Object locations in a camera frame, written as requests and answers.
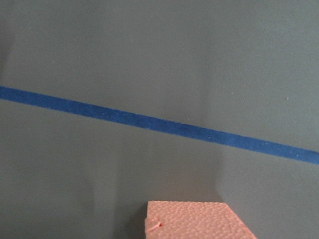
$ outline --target pink object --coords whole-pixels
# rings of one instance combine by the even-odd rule
[[[150,201],[146,239],[256,239],[225,203]]]

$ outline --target blue tape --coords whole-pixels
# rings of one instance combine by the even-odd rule
[[[150,116],[0,86],[0,99],[319,164],[319,153]]]

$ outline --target gray floor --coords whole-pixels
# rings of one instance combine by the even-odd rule
[[[319,151],[317,1],[0,1],[0,85]],[[319,167],[0,101],[0,238],[143,238],[149,200],[317,238]]]

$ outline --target textured pink surface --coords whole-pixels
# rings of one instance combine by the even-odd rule
[[[146,239],[255,239],[225,203],[150,201]]]

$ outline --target blue stripe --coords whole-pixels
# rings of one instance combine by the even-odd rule
[[[319,164],[319,153],[237,134],[0,86],[0,99]]]

